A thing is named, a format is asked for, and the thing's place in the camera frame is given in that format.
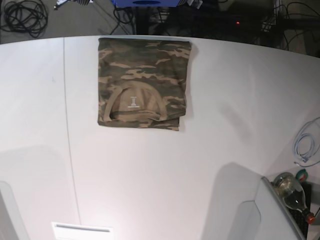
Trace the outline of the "camouflage t-shirt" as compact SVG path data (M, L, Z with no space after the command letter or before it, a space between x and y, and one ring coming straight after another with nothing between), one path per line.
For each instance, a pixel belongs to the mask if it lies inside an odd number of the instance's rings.
M177 131L186 114L189 41L100 38L100 126Z

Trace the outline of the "black power strip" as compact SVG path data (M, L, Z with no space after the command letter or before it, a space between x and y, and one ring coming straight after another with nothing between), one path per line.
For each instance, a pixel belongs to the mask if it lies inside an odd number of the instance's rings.
M230 27L239 27L239 26L244 26L248 23L247 18L231 18L228 17L225 19L225 24Z

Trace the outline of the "clear plastic bottle red cap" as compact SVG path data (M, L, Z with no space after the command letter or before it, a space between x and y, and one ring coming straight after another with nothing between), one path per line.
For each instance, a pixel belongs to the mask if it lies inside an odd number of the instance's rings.
M315 215L306 205L305 191L292 173L279 174L273 180L273 187L287 208L299 211L309 225L315 221Z

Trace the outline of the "green tape roll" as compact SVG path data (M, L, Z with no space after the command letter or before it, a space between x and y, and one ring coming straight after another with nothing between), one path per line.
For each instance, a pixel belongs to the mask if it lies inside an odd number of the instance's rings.
M300 183L303 183L308 179L308 172L305 169L301 169L296 173L295 178Z

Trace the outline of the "blue box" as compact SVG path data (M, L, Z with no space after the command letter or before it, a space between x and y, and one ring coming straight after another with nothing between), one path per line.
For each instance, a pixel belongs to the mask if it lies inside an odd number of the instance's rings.
M176 7L183 3L183 0L112 0L119 8L126 7Z

